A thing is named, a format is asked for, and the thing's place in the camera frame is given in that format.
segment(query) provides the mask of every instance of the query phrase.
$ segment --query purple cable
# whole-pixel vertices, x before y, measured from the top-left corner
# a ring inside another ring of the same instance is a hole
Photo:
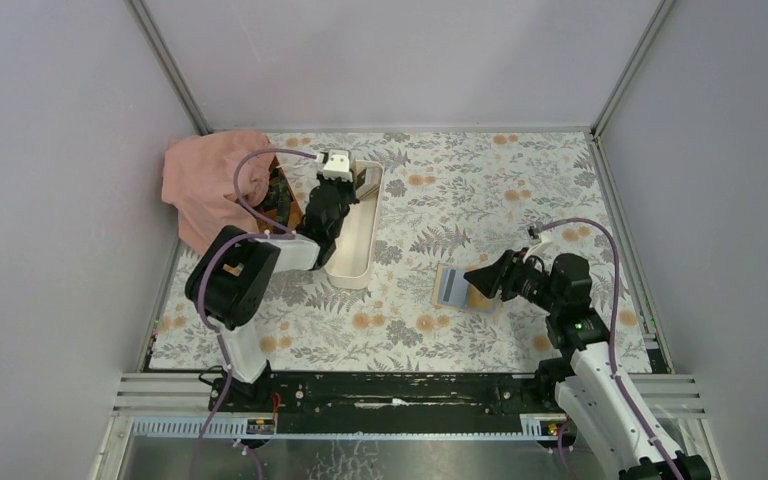
[[[249,447],[248,445],[241,443],[240,445],[243,446],[243,451],[247,453],[251,453],[252,457],[254,458],[254,464],[257,466],[257,478],[258,480],[263,480],[266,478],[266,476],[263,474],[263,461],[260,459],[260,456],[258,456],[257,452],[254,451],[253,448]]]
[[[219,351],[222,353],[222,360],[225,362],[225,365],[227,365],[228,373],[225,377],[225,386],[222,387],[222,393],[219,395],[219,398],[216,399],[216,403],[213,405],[213,409],[210,411],[210,414],[208,414],[207,419],[204,421],[204,424],[201,426],[201,430],[199,430],[199,436],[196,439],[196,446],[193,451],[193,458],[190,461],[190,479],[191,480],[195,478],[196,464],[198,463],[198,455],[199,455],[199,452],[201,451],[201,442],[202,440],[204,440],[204,434],[205,432],[207,432],[207,428],[210,426],[210,422],[213,420],[213,417],[216,415],[216,412],[219,411],[219,407],[222,406],[222,402],[225,400],[225,396],[228,394],[228,390],[231,388],[231,382],[234,378],[233,366],[231,365],[231,355],[228,353],[228,347],[225,345],[225,341],[222,340],[219,327],[211,324],[207,320],[207,313],[204,310],[204,296],[205,296],[205,293],[207,292],[207,282],[210,279],[210,275],[213,274],[213,271],[216,269],[216,265],[219,263],[219,259],[222,258],[222,255],[224,255],[225,252],[231,249],[231,247],[233,247],[239,242],[242,242],[243,240],[248,240],[252,238],[278,238],[278,239],[291,240],[295,238],[295,235],[292,233],[292,231],[289,228],[255,211],[255,209],[252,208],[252,206],[249,205],[248,202],[246,202],[246,200],[243,198],[242,192],[240,192],[239,177],[240,177],[240,170],[242,170],[243,165],[245,165],[246,162],[248,162],[252,158],[258,155],[262,155],[264,153],[287,153],[291,155],[298,155],[300,157],[306,157],[306,158],[312,158],[312,159],[316,158],[316,155],[306,153],[306,152],[300,152],[298,150],[289,150],[286,148],[265,148],[263,150],[256,150],[254,152],[251,152],[250,154],[243,157],[243,159],[240,160],[240,163],[237,164],[237,169],[234,170],[234,192],[237,194],[237,201],[239,202],[240,206],[245,208],[249,213],[251,213],[255,217],[287,233],[285,235],[266,235],[263,233],[243,233],[241,235],[237,235],[236,237],[231,238],[230,240],[225,242],[221,247],[219,247],[219,250],[216,251],[216,253],[213,255],[213,258],[211,258],[210,261],[207,263],[207,268],[205,268],[204,270],[204,275],[202,276],[201,282],[199,283],[198,295],[196,296],[196,310],[198,311],[199,318],[201,318],[201,322],[204,324],[205,328],[207,328],[208,330],[216,334],[216,340],[219,342]],[[261,466],[260,464],[260,459],[257,457],[257,454],[254,453],[254,450],[250,449],[250,451],[252,452],[252,454],[254,455],[255,459],[258,462],[257,470],[260,475],[260,478],[263,479],[263,466]]]
[[[646,432],[646,435],[648,435],[649,438],[652,439],[652,444],[655,446],[656,449],[658,449],[658,453],[660,453],[661,456],[664,457],[664,460],[667,462],[667,466],[670,467],[670,470],[673,472],[673,475],[675,476],[675,478],[678,480],[684,480],[684,476],[681,474],[681,471],[679,471],[678,466],[675,464],[675,462],[672,459],[672,456],[670,456],[670,454],[667,453],[667,449],[664,447],[663,442],[661,442],[661,440],[657,438],[655,429],[653,429],[652,426],[649,425],[649,421],[646,420],[646,417],[643,416],[643,412],[640,410],[640,407],[638,407],[637,404],[634,402],[634,399],[631,398],[631,394],[628,392],[628,389],[625,387],[622,377],[616,374],[617,373],[617,351],[616,351],[617,305],[619,304],[619,300],[620,300],[620,257],[619,257],[619,250],[617,249],[617,242],[614,240],[614,237],[611,235],[611,232],[609,232],[607,228],[602,226],[601,223],[590,220],[589,218],[573,217],[573,218],[565,218],[563,220],[556,220],[542,227],[538,226],[537,228],[535,228],[535,231],[539,233],[546,230],[551,230],[555,227],[560,227],[561,225],[566,225],[568,223],[586,223],[588,225],[592,225],[596,227],[600,232],[602,232],[603,235],[605,235],[605,237],[608,239],[608,243],[611,245],[611,252],[613,254],[613,260],[614,260],[614,296],[613,296],[613,299],[611,300],[611,328],[610,328],[610,336],[608,338],[608,357],[610,358],[610,362],[611,362],[611,374],[614,378],[614,381],[617,383],[617,388],[620,390],[620,393],[622,394],[626,403],[628,403],[628,406],[631,408],[631,411],[634,412],[634,416],[637,417],[637,420],[640,422],[640,425],[643,426],[643,430]]]
[[[222,244],[221,247],[216,251],[216,254],[213,255],[213,257],[210,259],[210,261],[207,263],[207,267],[204,269],[204,275],[201,278],[201,282],[199,283],[199,290],[198,295],[196,296],[196,310],[198,310],[199,317],[201,318],[202,323],[204,326],[216,334],[216,340],[219,342],[219,351],[222,352],[222,360],[225,362],[225,365],[227,365],[228,373],[225,378],[225,386],[222,387],[222,394],[219,395],[219,398],[216,399],[216,403],[213,405],[213,409],[210,411],[210,414],[207,416],[207,419],[204,421],[204,424],[201,427],[201,430],[199,431],[198,439],[196,439],[196,446],[193,451],[193,458],[190,461],[190,479],[195,478],[195,468],[196,463],[198,462],[198,455],[201,450],[201,442],[204,439],[204,434],[207,431],[207,427],[210,426],[210,422],[213,420],[213,416],[216,415],[216,412],[219,411],[219,407],[222,406],[222,402],[225,400],[225,396],[228,394],[228,390],[231,387],[231,381],[234,377],[233,375],[233,366],[231,365],[231,356],[228,353],[228,348],[225,346],[225,341],[222,340],[222,336],[220,335],[219,327],[212,325],[207,320],[207,313],[205,313],[204,310],[204,295],[207,291],[207,282],[210,279],[210,275],[213,273],[213,271],[216,269],[216,265],[219,263],[219,259],[222,258],[222,255],[225,255],[225,252],[227,252],[231,247],[236,245],[239,242],[242,242],[244,240],[249,240],[252,238],[287,238],[292,239],[294,237],[293,234],[289,235],[271,235],[268,236],[266,234],[262,233],[243,233],[241,235],[237,235],[224,244]]]
[[[290,233],[290,229],[285,227],[284,225],[281,225],[280,223],[276,222],[275,220],[272,220],[271,218],[262,215],[260,212],[256,211],[254,208],[252,208],[251,205],[246,201],[245,198],[243,198],[243,193],[240,191],[240,171],[243,169],[243,165],[246,164],[249,160],[252,158],[263,155],[264,153],[286,153],[290,155],[298,155],[300,157],[305,158],[311,158],[316,159],[316,155],[312,153],[302,152],[299,150],[290,150],[287,148],[264,148],[263,150],[255,150],[254,152],[251,152],[250,154],[243,157],[242,160],[240,160],[240,163],[237,164],[236,170],[234,170],[234,192],[237,194],[237,202],[245,208],[249,213],[255,216],[255,218],[258,218],[269,225],[272,225],[273,227],[277,228],[278,230],[286,233]]]
[[[201,442],[204,440],[204,434],[207,432],[207,427],[210,426],[210,422],[213,420],[213,416],[216,415],[216,412],[219,410],[219,406],[222,405],[222,402],[225,401],[225,396],[228,395],[228,390],[231,388],[232,378],[233,375],[231,372],[231,367],[229,366],[228,376],[225,379],[225,386],[222,387],[222,393],[219,394],[219,398],[216,399],[216,403],[213,405],[213,409],[207,416],[207,420],[204,421],[204,424],[199,430],[199,436],[196,439],[196,446],[193,449],[193,458],[190,460],[190,480],[195,480],[196,478],[196,464],[198,463],[198,455],[201,451]]]
[[[569,428],[569,420],[564,422],[564,424],[561,425],[560,430],[558,430],[558,456],[561,457],[561,463],[564,464],[564,468],[567,469],[567,473],[570,474],[570,477],[574,478],[575,480],[578,480],[578,475],[575,474],[569,462],[567,462],[566,455],[564,454],[564,433],[566,433],[568,428]]]

